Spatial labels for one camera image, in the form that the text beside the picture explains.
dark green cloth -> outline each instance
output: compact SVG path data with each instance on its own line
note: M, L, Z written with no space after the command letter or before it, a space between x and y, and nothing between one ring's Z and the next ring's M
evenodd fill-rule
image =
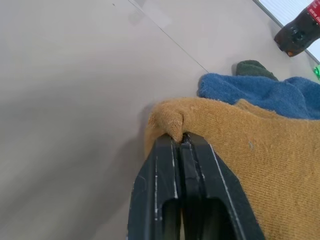
M246 60L239 62L236 66L235 75L267 77L272 80L278 81L278 79L272 72L268 71L260 62L256 60Z

green object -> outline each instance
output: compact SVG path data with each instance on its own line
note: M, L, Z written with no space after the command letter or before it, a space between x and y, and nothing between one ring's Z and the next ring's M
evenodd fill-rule
M316 75L316 77L318 78L318 80L320 80L320 65L316 66L313 69L314 74Z
M237 76L261 76L278 81L275 75L268 71L260 62L256 60L241 61L237 64L235 75Z

white table surface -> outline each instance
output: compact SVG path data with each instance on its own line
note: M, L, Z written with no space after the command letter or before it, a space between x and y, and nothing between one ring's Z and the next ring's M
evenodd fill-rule
M258 60L314 81L251 0L0 1L0 239L120 240L151 106Z

blue cloth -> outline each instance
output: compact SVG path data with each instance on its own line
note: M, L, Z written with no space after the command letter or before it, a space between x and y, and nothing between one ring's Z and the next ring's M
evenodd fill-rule
M239 99L294 119L320 120L320 84L303 77L274 81L264 76L204 75L199 97L231 105Z

soda bottle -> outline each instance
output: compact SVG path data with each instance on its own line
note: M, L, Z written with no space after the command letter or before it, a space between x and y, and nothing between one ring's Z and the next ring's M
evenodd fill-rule
M293 57L306 50L318 38L320 38L320 0L314 0L276 34L274 41L281 51Z

